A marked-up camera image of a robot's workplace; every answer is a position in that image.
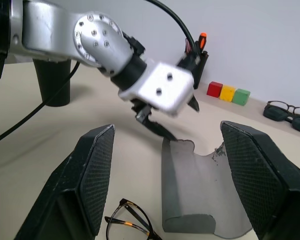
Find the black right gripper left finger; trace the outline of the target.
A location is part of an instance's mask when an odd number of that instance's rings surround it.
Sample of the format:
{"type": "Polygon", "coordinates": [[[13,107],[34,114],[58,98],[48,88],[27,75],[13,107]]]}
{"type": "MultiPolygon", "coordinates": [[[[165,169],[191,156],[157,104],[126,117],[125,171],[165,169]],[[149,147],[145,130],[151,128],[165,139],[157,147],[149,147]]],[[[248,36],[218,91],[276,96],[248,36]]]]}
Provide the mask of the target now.
{"type": "Polygon", "coordinates": [[[52,172],[15,236],[17,240],[93,240],[106,204],[115,127],[82,135],[52,172]]]}

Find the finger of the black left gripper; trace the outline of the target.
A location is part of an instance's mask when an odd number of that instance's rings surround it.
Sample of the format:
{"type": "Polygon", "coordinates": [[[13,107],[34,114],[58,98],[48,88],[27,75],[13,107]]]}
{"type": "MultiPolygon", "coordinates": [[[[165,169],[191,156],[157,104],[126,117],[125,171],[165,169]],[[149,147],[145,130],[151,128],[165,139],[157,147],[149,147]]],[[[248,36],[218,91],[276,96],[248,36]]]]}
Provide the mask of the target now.
{"type": "Polygon", "coordinates": [[[196,112],[200,111],[200,106],[198,101],[196,100],[195,96],[193,95],[191,97],[191,99],[188,102],[188,106],[191,107],[193,110],[195,110],[196,112]]]}
{"type": "Polygon", "coordinates": [[[152,133],[163,137],[169,141],[176,141],[177,138],[169,131],[167,130],[164,126],[159,124],[158,122],[151,121],[149,119],[146,119],[144,121],[144,126],[150,130],[152,133]]]}

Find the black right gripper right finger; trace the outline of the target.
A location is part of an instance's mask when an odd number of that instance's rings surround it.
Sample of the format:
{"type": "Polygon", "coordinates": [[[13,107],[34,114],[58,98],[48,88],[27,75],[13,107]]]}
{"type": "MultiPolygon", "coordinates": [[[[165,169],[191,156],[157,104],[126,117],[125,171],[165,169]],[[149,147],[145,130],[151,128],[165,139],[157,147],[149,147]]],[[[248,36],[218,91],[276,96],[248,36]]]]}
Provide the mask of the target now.
{"type": "Polygon", "coordinates": [[[270,136],[222,121],[232,180],[260,240],[300,240],[300,169],[270,136]]]}

